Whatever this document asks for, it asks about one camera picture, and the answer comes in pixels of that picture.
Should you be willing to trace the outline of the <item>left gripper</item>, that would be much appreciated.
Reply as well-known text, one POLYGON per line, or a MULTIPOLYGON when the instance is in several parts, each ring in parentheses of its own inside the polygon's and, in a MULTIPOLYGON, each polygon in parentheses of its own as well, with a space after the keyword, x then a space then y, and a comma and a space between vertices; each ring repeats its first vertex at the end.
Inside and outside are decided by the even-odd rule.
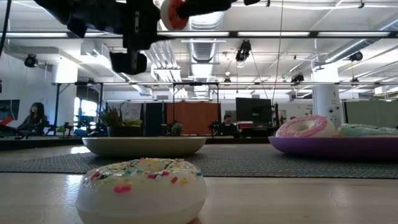
MULTIPOLYGON (((179 17, 190 17, 226 11, 231 5, 231 0, 186 0, 176 11, 179 17)), ((170 39, 157 33, 160 9, 152 0, 127 0, 123 16, 123 47, 128 50, 149 50, 151 44, 170 39)))

